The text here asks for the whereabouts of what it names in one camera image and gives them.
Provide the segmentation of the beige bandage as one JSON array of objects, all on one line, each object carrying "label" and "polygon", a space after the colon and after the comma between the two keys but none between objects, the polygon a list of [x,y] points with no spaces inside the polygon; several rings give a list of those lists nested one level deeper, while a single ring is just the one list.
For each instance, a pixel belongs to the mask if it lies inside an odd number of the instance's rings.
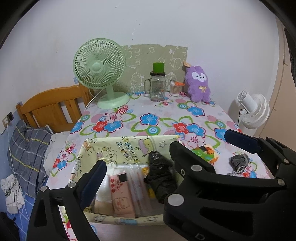
[{"label": "beige bandage", "polygon": [[113,205],[111,200],[109,198],[101,198],[100,196],[96,195],[92,206],[92,212],[96,214],[112,216]]}]

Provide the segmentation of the pink tissue pack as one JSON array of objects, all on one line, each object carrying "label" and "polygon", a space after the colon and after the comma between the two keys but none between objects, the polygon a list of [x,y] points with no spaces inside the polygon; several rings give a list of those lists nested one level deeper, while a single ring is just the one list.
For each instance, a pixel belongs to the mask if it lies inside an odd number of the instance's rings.
[{"label": "pink tissue pack", "polygon": [[117,216],[135,218],[132,195],[125,172],[110,177],[111,200]]}]

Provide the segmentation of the black umbrella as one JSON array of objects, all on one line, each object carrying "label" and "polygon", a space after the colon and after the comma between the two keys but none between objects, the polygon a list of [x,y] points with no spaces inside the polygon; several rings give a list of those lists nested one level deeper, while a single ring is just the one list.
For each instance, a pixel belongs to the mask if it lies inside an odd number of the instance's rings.
[{"label": "black umbrella", "polygon": [[149,174],[145,180],[151,185],[158,202],[164,204],[165,198],[178,187],[172,172],[173,164],[158,151],[151,151],[148,161]]}]

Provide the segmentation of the clear plastic packet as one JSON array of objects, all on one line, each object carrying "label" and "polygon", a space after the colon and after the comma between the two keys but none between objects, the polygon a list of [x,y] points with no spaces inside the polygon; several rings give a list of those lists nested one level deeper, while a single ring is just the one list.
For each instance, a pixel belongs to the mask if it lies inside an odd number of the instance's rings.
[{"label": "clear plastic packet", "polygon": [[152,206],[146,184],[144,183],[141,166],[128,165],[126,174],[136,216],[143,217],[151,215]]}]

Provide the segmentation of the white soft cloth pack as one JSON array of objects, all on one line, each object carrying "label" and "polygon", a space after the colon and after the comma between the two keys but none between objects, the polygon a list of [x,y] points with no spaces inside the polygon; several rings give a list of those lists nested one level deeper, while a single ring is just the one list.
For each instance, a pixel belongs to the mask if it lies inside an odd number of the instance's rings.
[{"label": "white soft cloth pack", "polygon": [[100,187],[96,193],[95,200],[101,202],[112,202],[111,198],[111,187],[110,187],[110,180],[111,176],[123,173],[125,171],[124,164],[108,164],[107,165],[107,172],[106,175],[100,184]]}]

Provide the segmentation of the cartoon print tissue pack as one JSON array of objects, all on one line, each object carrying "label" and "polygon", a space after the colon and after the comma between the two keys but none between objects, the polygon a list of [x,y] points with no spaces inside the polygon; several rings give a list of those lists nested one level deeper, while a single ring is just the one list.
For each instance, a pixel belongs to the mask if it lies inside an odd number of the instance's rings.
[{"label": "cartoon print tissue pack", "polygon": [[150,199],[156,199],[156,196],[155,196],[155,193],[151,187],[150,184],[148,184],[145,180],[145,178],[147,178],[148,174],[149,174],[149,167],[148,166],[145,166],[145,167],[142,167],[142,173],[143,173],[143,177],[144,177],[144,183],[146,185],[146,188],[147,188],[147,192],[148,192],[148,196]]}]

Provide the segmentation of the green orange tissue pack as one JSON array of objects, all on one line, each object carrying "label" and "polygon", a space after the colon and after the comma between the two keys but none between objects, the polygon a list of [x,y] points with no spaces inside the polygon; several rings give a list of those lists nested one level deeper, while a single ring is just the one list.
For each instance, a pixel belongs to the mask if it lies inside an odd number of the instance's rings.
[{"label": "green orange tissue pack", "polygon": [[191,151],[212,166],[219,158],[218,152],[208,144],[192,147]]}]

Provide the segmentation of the white crumpled cloth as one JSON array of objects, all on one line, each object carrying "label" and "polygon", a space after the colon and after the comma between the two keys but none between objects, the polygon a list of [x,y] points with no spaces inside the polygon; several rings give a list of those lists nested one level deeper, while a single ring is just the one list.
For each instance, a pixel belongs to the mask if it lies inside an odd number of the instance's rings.
[{"label": "white crumpled cloth", "polygon": [[13,174],[1,180],[1,189],[5,195],[8,213],[17,214],[23,205],[25,205],[25,200],[21,186]]}]

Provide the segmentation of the grey plaid pillow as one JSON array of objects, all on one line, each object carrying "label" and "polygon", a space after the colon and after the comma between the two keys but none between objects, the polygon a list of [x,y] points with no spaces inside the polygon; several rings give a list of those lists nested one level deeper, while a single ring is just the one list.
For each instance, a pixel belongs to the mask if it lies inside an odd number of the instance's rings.
[{"label": "grey plaid pillow", "polygon": [[35,198],[47,180],[43,167],[53,132],[46,126],[34,128],[18,121],[8,147],[8,161],[22,191]]}]

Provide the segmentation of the floral tablecloth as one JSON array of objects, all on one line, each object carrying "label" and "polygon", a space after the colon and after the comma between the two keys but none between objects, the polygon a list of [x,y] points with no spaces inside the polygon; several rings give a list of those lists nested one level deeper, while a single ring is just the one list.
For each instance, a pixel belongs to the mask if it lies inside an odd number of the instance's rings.
[{"label": "floral tablecloth", "polygon": [[229,129],[238,131],[239,127],[219,105],[213,101],[194,103],[184,94],[167,94],[165,100],[156,102],[134,93],[126,105],[108,110],[91,105],[56,155],[47,186],[63,188],[70,182],[78,153],[88,138],[178,135],[190,150],[211,145],[219,154],[213,165],[216,173],[232,173],[229,158],[243,154],[243,150],[226,142],[224,135]]}]

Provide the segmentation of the small toothpick jar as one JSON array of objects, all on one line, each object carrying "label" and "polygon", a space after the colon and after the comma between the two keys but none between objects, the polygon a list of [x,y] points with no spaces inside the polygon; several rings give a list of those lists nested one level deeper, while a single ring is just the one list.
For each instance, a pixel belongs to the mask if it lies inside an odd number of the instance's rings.
[{"label": "small toothpick jar", "polygon": [[185,86],[184,83],[175,80],[170,80],[170,95],[179,96]]}]

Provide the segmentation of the glass jar green lid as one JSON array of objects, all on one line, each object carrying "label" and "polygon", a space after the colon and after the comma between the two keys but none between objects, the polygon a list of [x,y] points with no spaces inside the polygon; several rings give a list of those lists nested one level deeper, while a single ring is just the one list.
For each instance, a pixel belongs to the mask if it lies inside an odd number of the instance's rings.
[{"label": "glass jar green lid", "polygon": [[165,100],[167,80],[164,67],[165,64],[162,62],[153,63],[150,76],[144,81],[144,94],[151,101]]}]

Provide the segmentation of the green desk fan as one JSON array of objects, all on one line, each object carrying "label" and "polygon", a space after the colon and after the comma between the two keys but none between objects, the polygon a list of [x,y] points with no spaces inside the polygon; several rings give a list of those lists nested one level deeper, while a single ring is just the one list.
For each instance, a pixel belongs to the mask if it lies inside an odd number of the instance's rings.
[{"label": "green desk fan", "polygon": [[115,92],[113,85],[125,71],[126,58],[123,49],[113,40],[97,38],[84,43],[73,59],[74,75],[79,83],[89,89],[106,90],[97,107],[113,109],[127,104],[129,95]]}]

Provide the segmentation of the wall power socket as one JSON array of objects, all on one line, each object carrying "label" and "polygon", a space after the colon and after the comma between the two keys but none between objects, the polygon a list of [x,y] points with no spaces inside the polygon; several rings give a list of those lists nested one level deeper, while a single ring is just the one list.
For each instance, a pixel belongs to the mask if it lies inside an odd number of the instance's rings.
[{"label": "wall power socket", "polygon": [[12,122],[12,120],[14,119],[14,115],[12,112],[10,112],[3,120],[2,123],[4,125],[5,128],[7,128],[7,126]]}]

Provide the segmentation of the green patterned wall board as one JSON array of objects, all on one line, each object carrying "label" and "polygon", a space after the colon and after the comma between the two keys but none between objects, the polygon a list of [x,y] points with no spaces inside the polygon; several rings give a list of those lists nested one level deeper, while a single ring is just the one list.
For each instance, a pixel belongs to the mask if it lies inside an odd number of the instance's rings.
[{"label": "green patterned wall board", "polygon": [[114,89],[122,92],[141,92],[144,81],[150,78],[153,63],[164,63],[166,90],[170,90],[170,80],[184,81],[183,63],[187,60],[187,47],[173,45],[126,45],[122,46],[126,57],[123,75],[114,85]]}]

